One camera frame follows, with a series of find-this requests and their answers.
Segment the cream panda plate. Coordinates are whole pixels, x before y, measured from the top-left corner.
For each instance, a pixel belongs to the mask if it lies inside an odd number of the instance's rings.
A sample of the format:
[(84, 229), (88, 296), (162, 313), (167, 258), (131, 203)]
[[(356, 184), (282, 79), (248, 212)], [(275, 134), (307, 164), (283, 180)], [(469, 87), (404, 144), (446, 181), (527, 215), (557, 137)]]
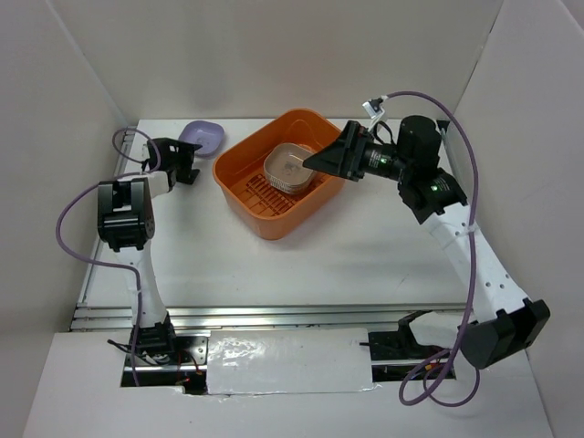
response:
[(303, 193), (317, 174), (302, 166), (302, 162), (313, 154), (303, 145), (280, 143), (264, 160), (264, 176), (272, 187), (282, 193)]

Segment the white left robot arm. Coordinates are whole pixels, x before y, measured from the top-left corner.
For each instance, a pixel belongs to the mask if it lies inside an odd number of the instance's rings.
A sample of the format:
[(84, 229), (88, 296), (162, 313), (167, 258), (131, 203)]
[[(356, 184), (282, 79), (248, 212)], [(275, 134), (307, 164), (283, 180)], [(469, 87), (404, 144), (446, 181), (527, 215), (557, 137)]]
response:
[(155, 139), (148, 145), (149, 158), (142, 163), (149, 173), (98, 185), (99, 238), (122, 266), (132, 296), (130, 352), (149, 356), (160, 364), (176, 360), (181, 343), (162, 302), (152, 266), (152, 199), (169, 193), (176, 183), (194, 183), (200, 171), (194, 169), (193, 161), (201, 148), (199, 143)]

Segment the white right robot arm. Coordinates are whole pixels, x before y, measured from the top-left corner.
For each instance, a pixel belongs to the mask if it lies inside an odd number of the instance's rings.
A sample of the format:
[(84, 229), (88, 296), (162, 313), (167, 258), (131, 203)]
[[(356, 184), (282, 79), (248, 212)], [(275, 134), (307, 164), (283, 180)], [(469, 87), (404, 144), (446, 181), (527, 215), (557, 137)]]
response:
[(511, 278), (475, 223), (460, 184), (439, 165), (442, 138), (436, 123), (412, 115), (401, 121), (396, 141), (350, 120), (305, 168), (346, 180), (371, 174), (397, 183), (402, 202), (436, 239), (462, 282), (474, 288), (475, 320), (460, 349), (483, 370), (529, 348), (550, 318), (542, 299), (533, 301)]

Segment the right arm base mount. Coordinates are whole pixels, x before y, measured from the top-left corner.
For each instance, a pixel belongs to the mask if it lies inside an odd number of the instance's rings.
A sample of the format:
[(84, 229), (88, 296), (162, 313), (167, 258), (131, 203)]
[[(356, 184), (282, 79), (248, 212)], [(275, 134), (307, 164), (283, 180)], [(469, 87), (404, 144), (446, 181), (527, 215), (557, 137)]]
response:
[(412, 333), (411, 324), (428, 313), (429, 310), (413, 312), (401, 318), (394, 331), (370, 332), (368, 340), (360, 343), (370, 351), (374, 382), (401, 381), (418, 362), (442, 350), (439, 346), (419, 344)]

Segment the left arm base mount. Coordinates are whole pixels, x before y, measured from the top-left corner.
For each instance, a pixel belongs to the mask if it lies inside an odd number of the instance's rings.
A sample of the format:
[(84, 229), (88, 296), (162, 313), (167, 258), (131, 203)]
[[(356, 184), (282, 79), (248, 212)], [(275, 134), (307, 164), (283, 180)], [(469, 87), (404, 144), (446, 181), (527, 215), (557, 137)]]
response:
[(108, 339), (107, 343), (123, 354), (120, 378), (122, 388), (177, 387), (187, 394), (207, 392), (207, 358), (209, 338), (206, 336), (178, 336), (174, 352), (159, 353), (136, 350), (130, 352), (130, 343)]

